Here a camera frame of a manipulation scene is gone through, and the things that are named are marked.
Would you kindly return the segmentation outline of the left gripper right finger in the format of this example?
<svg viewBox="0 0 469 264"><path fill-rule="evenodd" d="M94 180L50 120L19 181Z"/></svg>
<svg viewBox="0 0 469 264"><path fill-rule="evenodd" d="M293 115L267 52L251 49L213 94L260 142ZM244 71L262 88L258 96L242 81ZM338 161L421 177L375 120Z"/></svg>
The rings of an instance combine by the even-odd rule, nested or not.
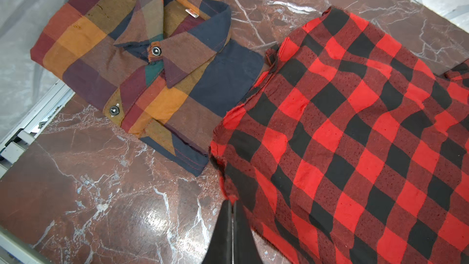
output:
<svg viewBox="0 0 469 264"><path fill-rule="evenodd" d="M262 264L242 203L233 205L233 263Z"/></svg>

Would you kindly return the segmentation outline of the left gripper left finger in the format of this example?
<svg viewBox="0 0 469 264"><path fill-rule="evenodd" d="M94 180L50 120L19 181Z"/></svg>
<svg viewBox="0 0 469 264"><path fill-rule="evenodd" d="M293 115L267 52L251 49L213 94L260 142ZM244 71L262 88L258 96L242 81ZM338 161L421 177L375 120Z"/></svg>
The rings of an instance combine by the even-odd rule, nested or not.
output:
<svg viewBox="0 0 469 264"><path fill-rule="evenodd" d="M225 200L202 264L232 263L232 230L232 204Z"/></svg>

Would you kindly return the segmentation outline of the red black plaid shirt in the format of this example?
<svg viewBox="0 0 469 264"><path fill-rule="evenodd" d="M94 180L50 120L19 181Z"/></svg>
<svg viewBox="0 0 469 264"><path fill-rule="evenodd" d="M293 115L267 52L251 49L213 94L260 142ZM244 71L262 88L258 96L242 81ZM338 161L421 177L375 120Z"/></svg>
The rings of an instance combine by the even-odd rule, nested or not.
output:
<svg viewBox="0 0 469 264"><path fill-rule="evenodd" d="M214 130L225 196L295 264L469 261L469 64L331 7Z"/></svg>

